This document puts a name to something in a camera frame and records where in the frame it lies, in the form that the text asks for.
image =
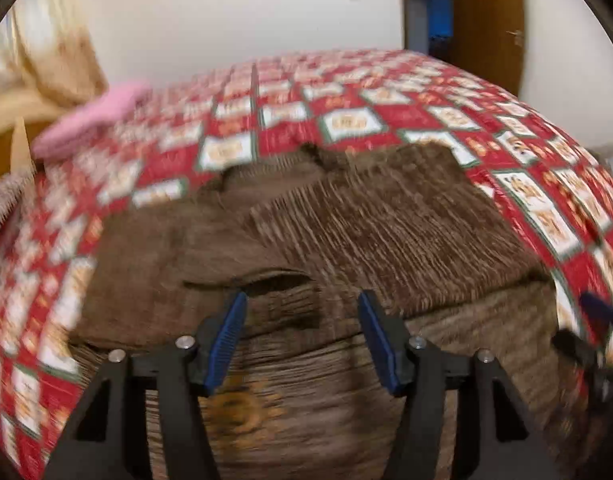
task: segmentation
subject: striped brown fabric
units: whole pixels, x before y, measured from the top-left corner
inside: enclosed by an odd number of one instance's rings
[[[177,243],[111,243],[156,231]],[[104,237],[71,336],[85,381],[105,351],[192,332],[231,286],[249,293],[230,375],[202,400],[225,479],[379,478],[401,403],[363,344],[361,288],[446,350],[491,348],[541,423],[557,403],[553,283],[443,146],[352,159],[311,146],[227,171],[190,200],[125,213]],[[127,259],[150,267],[134,276]],[[454,408],[449,399],[438,478],[448,478]],[[147,420],[165,478],[153,396]]]

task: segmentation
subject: pink pillow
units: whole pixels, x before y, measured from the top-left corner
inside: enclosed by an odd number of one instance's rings
[[[67,158],[88,142],[99,128],[121,121],[151,91],[144,81],[123,83],[109,89],[94,101],[63,116],[33,140],[36,158]]]

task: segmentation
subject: metal screw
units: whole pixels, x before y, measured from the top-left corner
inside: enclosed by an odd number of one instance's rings
[[[422,350],[426,347],[426,339],[421,335],[414,335],[409,339],[409,345],[416,350]]]
[[[112,363],[120,363],[126,357],[126,352],[120,348],[116,348],[115,350],[111,350],[109,352],[109,361]]]
[[[181,335],[175,340],[177,348],[186,350],[195,345],[195,338],[192,335]]]
[[[488,348],[480,348],[476,355],[483,363],[492,363],[495,361],[495,355],[493,355],[493,352]]]

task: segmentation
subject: beige curtain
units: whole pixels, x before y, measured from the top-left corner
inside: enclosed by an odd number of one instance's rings
[[[78,0],[17,0],[0,27],[0,62],[60,107],[107,88]]]

